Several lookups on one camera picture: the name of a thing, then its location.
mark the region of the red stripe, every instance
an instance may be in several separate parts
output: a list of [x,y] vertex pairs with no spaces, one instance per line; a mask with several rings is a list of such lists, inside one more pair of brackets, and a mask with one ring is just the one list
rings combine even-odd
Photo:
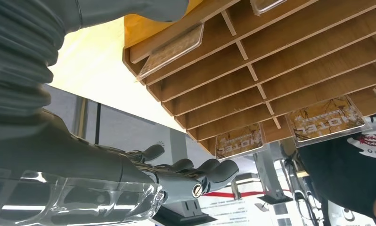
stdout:
[[[265,192],[243,192],[241,193],[241,197],[248,197],[253,195],[260,195],[266,194]],[[204,194],[204,196],[212,196],[212,197],[224,197],[224,198],[234,198],[234,194],[232,193],[223,193],[223,192],[212,192],[208,194]]]

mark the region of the black base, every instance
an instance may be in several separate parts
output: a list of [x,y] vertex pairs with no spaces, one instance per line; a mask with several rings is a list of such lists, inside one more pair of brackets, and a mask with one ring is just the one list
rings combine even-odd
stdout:
[[269,195],[265,195],[263,197],[259,197],[260,200],[266,202],[269,205],[275,205],[275,204],[281,204],[281,203],[286,203],[293,201],[293,199],[289,198],[288,196],[283,196],[280,199],[275,199]]
[[201,214],[186,218],[178,213],[173,212],[172,210],[161,207],[153,217],[153,220],[163,226],[197,226],[216,221],[217,219],[212,218],[207,214]]

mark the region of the wooden compartment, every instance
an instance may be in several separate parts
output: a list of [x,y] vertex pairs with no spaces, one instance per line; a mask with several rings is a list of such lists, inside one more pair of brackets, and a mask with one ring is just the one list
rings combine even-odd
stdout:
[[199,22],[201,46],[141,83],[211,153],[218,135],[258,122],[267,143],[289,137],[286,113],[345,94],[376,112],[376,0],[288,0],[261,16],[249,0],[204,1],[123,62],[137,76]]

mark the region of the person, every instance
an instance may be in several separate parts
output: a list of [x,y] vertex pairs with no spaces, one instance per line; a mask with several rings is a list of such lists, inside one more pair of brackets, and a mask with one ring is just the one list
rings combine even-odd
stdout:
[[376,114],[372,130],[298,149],[318,194],[376,220]]

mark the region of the white graphic print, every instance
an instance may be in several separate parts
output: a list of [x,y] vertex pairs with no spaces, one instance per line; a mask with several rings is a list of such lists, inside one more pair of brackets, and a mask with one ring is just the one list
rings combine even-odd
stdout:
[[367,122],[372,126],[373,130],[365,131],[358,139],[349,138],[349,144],[362,149],[360,154],[376,158],[376,117],[371,122],[370,117],[366,117]]

